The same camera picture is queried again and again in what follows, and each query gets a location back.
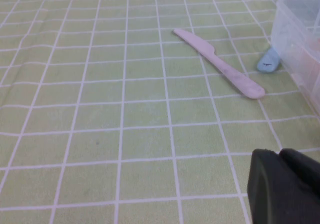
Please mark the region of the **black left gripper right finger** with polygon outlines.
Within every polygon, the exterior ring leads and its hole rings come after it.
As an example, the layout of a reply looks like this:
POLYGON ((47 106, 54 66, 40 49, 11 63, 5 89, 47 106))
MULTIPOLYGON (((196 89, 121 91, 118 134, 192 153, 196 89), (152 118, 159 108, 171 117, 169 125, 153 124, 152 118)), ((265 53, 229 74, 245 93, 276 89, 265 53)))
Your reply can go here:
POLYGON ((282 149, 279 156, 294 174, 293 219, 297 223, 319 223, 320 164, 294 149, 282 149))

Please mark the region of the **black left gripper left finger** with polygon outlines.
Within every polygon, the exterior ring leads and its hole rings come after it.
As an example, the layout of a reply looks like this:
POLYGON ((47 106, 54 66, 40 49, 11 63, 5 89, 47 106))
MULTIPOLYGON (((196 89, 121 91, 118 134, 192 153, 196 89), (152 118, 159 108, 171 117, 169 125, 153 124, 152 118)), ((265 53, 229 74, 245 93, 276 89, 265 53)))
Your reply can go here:
POLYGON ((308 187, 275 152, 252 152, 247 195, 253 223, 307 223, 308 187))

